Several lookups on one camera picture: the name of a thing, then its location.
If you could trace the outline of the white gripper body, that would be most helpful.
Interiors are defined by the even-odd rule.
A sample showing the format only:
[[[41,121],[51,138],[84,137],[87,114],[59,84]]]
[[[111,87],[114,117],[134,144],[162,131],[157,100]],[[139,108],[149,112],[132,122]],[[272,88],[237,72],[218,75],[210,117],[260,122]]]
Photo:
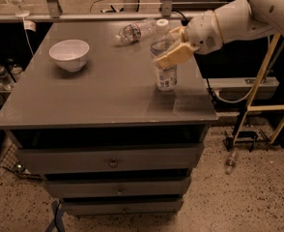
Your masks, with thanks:
[[[196,15],[185,27],[185,37],[197,48],[196,53],[206,55],[222,48],[223,40],[214,11]]]

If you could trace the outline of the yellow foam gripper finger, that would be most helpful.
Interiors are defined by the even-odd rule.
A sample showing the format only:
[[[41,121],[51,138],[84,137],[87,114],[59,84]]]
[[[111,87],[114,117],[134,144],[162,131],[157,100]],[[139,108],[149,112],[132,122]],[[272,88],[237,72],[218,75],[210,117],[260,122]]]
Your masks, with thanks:
[[[185,28],[183,26],[178,26],[169,31],[169,35],[174,43],[184,43],[185,38]]]
[[[155,57],[153,63],[159,68],[167,69],[188,61],[198,49],[199,46],[193,46],[190,43],[180,43],[173,49],[169,49]]]

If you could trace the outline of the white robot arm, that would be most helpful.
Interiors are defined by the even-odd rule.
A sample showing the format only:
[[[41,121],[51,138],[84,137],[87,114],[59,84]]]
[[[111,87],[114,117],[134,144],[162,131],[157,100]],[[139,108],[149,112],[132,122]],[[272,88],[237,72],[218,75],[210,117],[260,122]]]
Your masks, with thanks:
[[[235,0],[195,15],[169,32],[172,45],[154,58],[162,69],[206,55],[234,41],[251,41],[274,33],[284,38],[284,0]]]

